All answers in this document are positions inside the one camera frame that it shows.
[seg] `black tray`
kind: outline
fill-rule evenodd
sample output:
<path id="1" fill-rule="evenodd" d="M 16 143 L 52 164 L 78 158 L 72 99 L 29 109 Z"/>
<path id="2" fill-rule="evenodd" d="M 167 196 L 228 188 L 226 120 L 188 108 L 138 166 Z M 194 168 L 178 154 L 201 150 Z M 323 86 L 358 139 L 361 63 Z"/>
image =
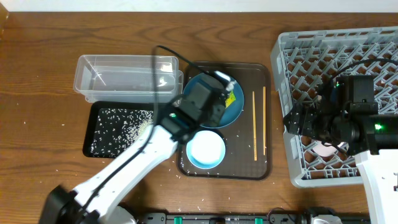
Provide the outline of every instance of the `black tray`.
<path id="1" fill-rule="evenodd" d="M 91 145 L 93 141 L 95 140 L 95 131 L 96 129 L 99 128 L 99 122 L 98 121 L 98 116 L 101 111 L 101 109 L 105 108 L 111 108 L 111 109 L 121 109 L 121 110 L 127 110 L 127 111 L 134 111 L 134 110 L 146 110 L 146 111 L 153 111 L 154 110 L 154 105 L 151 103 L 120 103 L 120 102 L 108 102 L 108 101 L 97 101 L 93 103 L 91 106 L 90 110 L 90 117 L 88 118 L 88 124 L 87 124 L 87 129 L 86 129 L 86 136 L 85 136 L 85 141 L 83 143 L 83 154 L 87 157 L 100 157 L 100 158 L 115 158 L 118 156 L 120 153 L 122 153 L 124 150 L 123 148 L 120 149 L 115 149 L 112 147 L 112 145 L 108 146 L 110 142 L 113 141 L 113 135 L 120 135 L 120 133 L 117 133 L 118 130 L 121 129 L 121 126 L 124 125 L 123 121 L 126 118 L 121 117 L 121 120 L 118 120 L 118 123 L 113 122 L 112 124 L 110 123 L 105 123 L 102 122 L 101 124 L 101 131 L 105 131 L 103 137 L 103 143 L 101 148 L 94 148 L 92 150 Z"/>
<path id="2" fill-rule="evenodd" d="M 271 173 L 271 78 L 266 67 L 250 63 L 195 62 L 205 70 L 219 70 L 233 77 L 244 93 L 244 108 L 239 118 L 218 129 L 226 143 L 226 154 L 220 165 L 199 169 L 188 160 L 185 146 L 178 149 L 177 167 L 184 175 L 229 179 L 262 180 Z M 185 85 L 200 72 L 192 67 L 185 71 Z M 266 155 L 262 140 L 262 92 L 266 87 Z M 252 91 L 255 92 L 257 161 L 254 161 Z"/>

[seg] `wooden chopstick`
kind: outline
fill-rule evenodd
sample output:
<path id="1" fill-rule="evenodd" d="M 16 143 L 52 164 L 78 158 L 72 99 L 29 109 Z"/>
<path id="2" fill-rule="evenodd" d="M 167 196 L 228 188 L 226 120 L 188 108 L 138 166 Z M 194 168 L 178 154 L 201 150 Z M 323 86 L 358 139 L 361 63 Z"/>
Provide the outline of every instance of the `wooden chopstick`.
<path id="1" fill-rule="evenodd" d="M 256 137 L 256 106 L 254 105 L 253 91 L 253 145 L 254 145 L 254 161 L 257 161 L 257 137 Z"/>
<path id="2" fill-rule="evenodd" d="M 262 88 L 262 148 L 266 155 L 266 87 Z"/>

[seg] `blue bowl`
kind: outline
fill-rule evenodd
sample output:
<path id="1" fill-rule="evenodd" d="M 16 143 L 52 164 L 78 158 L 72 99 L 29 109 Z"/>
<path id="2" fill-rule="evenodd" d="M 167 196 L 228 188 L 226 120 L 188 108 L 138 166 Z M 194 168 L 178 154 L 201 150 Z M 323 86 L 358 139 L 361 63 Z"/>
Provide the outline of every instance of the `blue bowl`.
<path id="1" fill-rule="evenodd" d="M 199 81 L 199 79 L 206 74 L 199 74 L 195 77 L 193 77 L 185 86 L 183 94 L 189 94 L 191 92 L 191 89 L 193 86 Z M 242 113 L 243 110 L 243 104 L 244 104 L 244 96 L 243 96 L 243 90 L 241 86 L 238 83 L 235 83 L 234 85 L 234 95 L 236 97 L 236 100 L 230 104 L 229 107 L 225 109 L 224 115 L 221 118 L 220 123 L 218 124 L 217 127 L 208 127 L 205 125 L 202 125 L 204 128 L 223 128 L 227 125 L 230 125 L 232 122 L 234 122 L 239 115 Z"/>
<path id="2" fill-rule="evenodd" d="M 187 144 L 189 161 L 200 169 L 211 169 L 224 159 L 225 143 L 213 131 L 199 131 Z"/>

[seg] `wooden table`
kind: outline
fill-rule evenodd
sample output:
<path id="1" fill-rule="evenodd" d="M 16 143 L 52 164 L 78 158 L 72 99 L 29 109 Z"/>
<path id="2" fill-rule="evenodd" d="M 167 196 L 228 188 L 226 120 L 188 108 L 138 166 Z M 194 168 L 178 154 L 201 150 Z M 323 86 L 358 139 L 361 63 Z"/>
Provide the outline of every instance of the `wooden table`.
<path id="1" fill-rule="evenodd" d="M 148 55 L 152 46 L 162 44 L 190 60 L 253 62 L 271 70 L 271 49 L 282 32 L 396 25 L 398 14 L 12 12 L 0 42 L 0 223 L 37 222 L 55 186 L 72 189 L 111 162 L 81 152 L 91 105 L 73 91 L 79 56 Z M 180 63 L 183 70 L 186 64 Z M 272 83 L 269 178 L 188 178 L 178 172 L 173 156 L 148 174 L 126 202 L 136 210 L 193 213 L 253 214 L 309 206 L 368 212 L 362 185 L 297 189 L 290 183 L 274 90 Z"/>

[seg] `black cable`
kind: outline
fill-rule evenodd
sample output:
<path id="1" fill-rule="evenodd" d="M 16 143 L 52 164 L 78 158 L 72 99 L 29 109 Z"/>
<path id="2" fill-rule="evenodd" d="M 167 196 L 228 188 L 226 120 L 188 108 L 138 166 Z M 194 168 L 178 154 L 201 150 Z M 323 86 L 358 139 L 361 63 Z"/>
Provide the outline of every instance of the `black cable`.
<path id="1" fill-rule="evenodd" d="M 172 49 L 170 49 L 170 48 L 168 48 L 168 47 L 162 46 L 162 45 L 158 45 L 158 46 L 156 46 L 156 47 L 162 48 L 162 49 L 164 49 L 164 50 L 166 50 L 166 51 L 168 51 L 168 52 L 174 54 L 176 57 L 182 59 L 184 62 L 187 62 L 190 66 L 196 68 L 197 70 L 203 72 L 203 73 L 206 74 L 206 75 L 210 75 L 210 73 L 209 73 L 208 71 L 205 71 L 204 69 L 202 69 L 202 68 L 199 67 L 198 65 L 194 64 L 193 62 L 189 61 L 188 59 L 186 59 L 185 57 L 183 57 L 183 56 L 180 55 L 179 53 L 175 52 L 174 50 L 172 50 Z"/>
<path id="2" fill-rule="evenodd" d="M 281 207 L 276 207 L 276 208 L 271 209 L 271 210 L 269 211 L 269 213 L 267 214 L 267 221 L 269 221 L 269 215 L 270 215 L 274 210 L 277 210 L 277 209 L 286 211 L 284 208 L 281 208 Z M 290 221 L 292 221 L 293 223 L 296 223 L 296 220 L 294 220 L 289 214 L 286 214 L 286 215 L 288 216 L 288 218 L 290 219 Z"/>
<path id="3" fill-rule="evenodd" d="M 344 150 L 342 150 L 340 147 L 338 147 L 338 146 L 335 145 L 335 144 L 327 143 L 327 144 L 329 144 L 329 145 L 326 145 L 326 142 L 321 142 L 321 144 L 322 144 L 322 146 L 325 146 L 325 147 L 333 146 L 333 147 L 334 147 L 337 151 L 339 151 L 341 154 L 347 155 L 347 153 L 346 153 Z"/>
<path id="4" fill-rule="evenodd" d="M 84 204 L 84 206 L 82 206 L 80 212 L 78 213 L 77 217 L 78 220 L 76 221 L 76 223 L 80 223 L 83 219 L 83 214 L 86 212 L 86 209 L 88 208 L 89 204 L 91 203 L 91 201 L 98 195 L 98 193 L 100 192 L 100 190 L 119 172 L 121 171 L 127 164 L 129 164 L 133 159 L 135 159 L 140 153 L 143 152 L 143 150 L 145 149 L 145 147 L 149 144 L 149 141 L 152 139 L 152 136 L 154 134 L 154 130 L 155 130 L 155 126 L 157 126 L 161 120 L 162 116 L 159 116 L 161 113 L 159 113 L 159 96 L 158 96 L 158 87 L 157 87 L 157 79 L 156 79 L 156 50 L 157 48 L 161 48 L 164 50 L 167 50 L 169 52 L 171 52 L 172 54 L 174 54 L 175 56 L 177 56 L 178 58 L 186 61 L 190 66 L 195 67 L 196 69 L 198 69 L 199 71 L 209 75 L 209 72 L 204 71 L 204 69 L 200 68 L 198 65 L 195 65 L 193 62 L 189 61 L 188 59 L 184 58 L 183 56 L 181 56 L 180 54 L 176 53 L 175 51 L 161 46 L 161 45 L 157 45 L 152 49 L 152 54 L 151 54 L 151 66 L 152 66 L 152 86 L 154 88 L 154 123 L 152 126 L 152 129 L 150 130 L 149 136 L 146 139 L 145 143 L 138 149 L 138 151 L 132 155 L 128 160 L 126 160 L 122 165 L 120 165 L 116 170 L 114 170 L 109 176 L 107 176 L 107 178 L 105 178 L 104 181 L 102 181 L 102 183 L 99 184 L 99 186 L 97 186 L 97 188 L 94 189 L 94 192 L 91 194 L 91 196 L 89 197 L 89 199 L 87 200 L 87 202 Z M 172 105 L 174 102 L 176 102 L 177 100 L 179 100 L 181 97 L 183 97 L 183 94 L 177 95 L 175 97 L 173 97 L 173 99 L 171 101 L 169 101 L 166 106 L 170 106 Z"/>
<path id="5" fill-rule="evenodd" d="M 347 69 L 355 67 L 357 65 L 363 64 L 363 63 L 372 63 L 372 62 L 386 62 L 386 63 L 393 63 L 394 65 L 398 66 L 398 61 L 396 60 L 391 60 L 388 58 L 374 58 L 374 59 L 366 59 L 366 60 L 361 60 L 355 63 L 352 63 L 351 65 L 347 65 L 344 68 L 342 68 L 341 70 L 338 70 L 327 82 L 325 82 L 319 89 L 323 89 L 325 87 L 325 85 L 328 82 L 332 82 L 334 78 L 336 78 L 338 75 L 340 75 L 341 73 L 345 72 Z"/>
<path id="6" fill-rule="evenodd" d="M 76 223 L 80 223 L 82 221 L 83 218 L 83 214 L 86 212 L 86 209 L 88 208 L 89 204 L 91 203 L 91 201 L 98 195 L 98 193 L 100 192 L 100 190 L 119 172 L 121 171 L 127 164 L 129 164 L 133 159 L 135 159 L 140 153 L 143 152 L 143 150 L 145 149 L 145 147 L 148 145 L 149 141 L 152 139 L 152 136 L 154 134 L 155 131 L 155 126 L 158 123 L 157 120 L 157 113 L 158 113 L 158 104 L 159 104 L 159 97 L 158 97 L 158 89 L 157 89 L 157 79 L 156 79 L 156 47 L 154 47 L 152 49 L 152 55 L 151 55 L 151 66 L 152 66 L 152 86 L 154 89 L 154 124 L 152 126 L 152 129 L 150 130 L 149 136 L 146 139 L 145 143 L 138 149 L 138 151 L 132 155 L 128 160 L 126 160 L 125 162 L 123 162 L 122 165 L 120 165 L 116 170 L 114 170 L 109 176 L 107 176 L 107 178 L 104 179 L 104 181 L 102 181 L 102 183 L 99 184 L 99 186 L 97 188 L 95 188 L 94 192 L 91 194 L 91 196 L 88 198 L 87 202 L 84 204 L 84 206 L 82 206 L 80 212 L 78 213 L 78 220 L 76 221 Z"/>

